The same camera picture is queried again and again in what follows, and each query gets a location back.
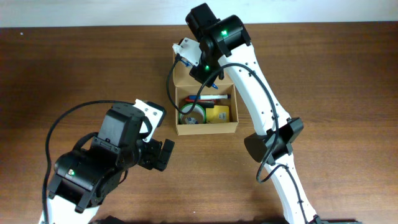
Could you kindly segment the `brown cardboard box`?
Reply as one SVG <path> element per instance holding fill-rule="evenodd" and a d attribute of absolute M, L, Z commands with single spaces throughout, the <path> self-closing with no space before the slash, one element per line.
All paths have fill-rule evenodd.
<path fill-rule="evenodd" d="M 173 81 L 175 86 L 175 99 L 174 102 L 178 105 L 179 109 L 182 111 L 188 111 L 192 106 L 191 103 L 186 103 L 185 98 L 190 95 L 196 95 L 201 83 L 196 81 L 193 77 L 189 75 L 190 70 L 194 67 L 188 63 L 184 58 L 183 62 L 187 64 L 184 65 L 183 62 L 176 64 L 173 70 L 173 77 L 170 79 Z M 201 94 L 202 95 L 231 95 L 230 99 L 221 99 L 216 102 L 215 105 L 226 105 L 229 106 L 229 122 L 228 123 L 218 123 L 218 124 L 180 124 L 178 120 L 179 112 L 176 112 L 175 122 L 177 128 L 177 134 L 182 135 L 195 135 L 195 134 L 222 134 L 222 133 L 233 133 L 236 131 L 238 126 L 238 109 L 236 103 L 236 88 L 233 81 L 228 75 L 224 76 L 223 80 L 217 79 L 215 81 L 217 89 L 213 87 L 204 87 Z"/>

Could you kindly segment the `small white blue box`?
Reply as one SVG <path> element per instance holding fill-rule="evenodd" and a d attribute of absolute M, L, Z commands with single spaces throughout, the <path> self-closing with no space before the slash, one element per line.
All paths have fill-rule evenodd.
<path fill-rule="evenodd" d="M 199 123 L 199 120 L 198 120 L 198 119 L 196 119 L 195 117 L 190 117 L 190 116 L 185 116 L 185 117 L 182 119 L 182 121 L 183 121 L 185 124 L 198 124 L 198 123 Z"/>

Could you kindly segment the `blue white marker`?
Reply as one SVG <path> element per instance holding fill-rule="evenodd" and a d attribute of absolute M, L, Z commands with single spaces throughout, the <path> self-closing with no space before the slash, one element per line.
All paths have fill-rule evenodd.
<path fill-rule="evenodd" d="M 231 95 L 190 95 L 188 96 L 189 100 L 221 100 L 221 99 L 230 99 Z"/>

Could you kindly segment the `green tape roll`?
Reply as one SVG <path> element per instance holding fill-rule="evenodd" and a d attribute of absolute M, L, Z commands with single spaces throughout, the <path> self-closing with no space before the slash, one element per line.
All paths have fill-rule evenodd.
<path fill-rule="evenodd" d="M 203 107 L 200 105 L 196 104 L 195 107 L 193 108 L 192 112 L 189 114 L 181 114 L 179 113 L 178 115 L 178 120 L 180 124 L 185 124 L 182 119 L 185 116 L 190 116 L 190 117 L 195 117 L 196 119 L 199 120 L 198 124 L 205 124 L 206 123 L 206 111 Z"/>

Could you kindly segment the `yellow sticky note pad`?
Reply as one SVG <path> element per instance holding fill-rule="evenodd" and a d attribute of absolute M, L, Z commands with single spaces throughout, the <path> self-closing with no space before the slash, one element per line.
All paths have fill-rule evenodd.
<path fill-rule="evenodd" d="M 206 109 L 206 122 L 210 124 L 228 123 L 229 106 L 214 105 L 213 108 Z"/>

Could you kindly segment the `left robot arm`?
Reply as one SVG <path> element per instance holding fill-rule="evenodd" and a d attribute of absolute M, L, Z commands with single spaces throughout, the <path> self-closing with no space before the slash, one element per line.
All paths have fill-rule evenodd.
<path fill-rule="evenodd" d="M 111 104 L 98 132 L 83 136 L 55 164 L 47 164 L 54 174 L 44 178 L 40 223 L 89 223 L 130 168 L 166 169 L 175 143 L 152 137 L 165 108 L 141 100 Z"/>

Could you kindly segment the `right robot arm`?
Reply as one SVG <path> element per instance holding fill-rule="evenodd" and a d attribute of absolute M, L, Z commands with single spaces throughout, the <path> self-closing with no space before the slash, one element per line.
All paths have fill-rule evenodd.
<path fill-rule="evenodd" d="M 254 134 L 244 140 L 250 156 L 260 164 L 256 180 L 271 180 L 278 193 L 287 223 L 321 223 L 300 183 L 292 143 L 303 130 L 281 106 L 258 64 L 254 46 L 238 16 L 218 19 L 203 3 L 185 21 L 195 41 L 184 41 L 179 55 L 192 64 L 190 75 L 202 86 L 212 86 L 227 74 L 249 111 Z"/>

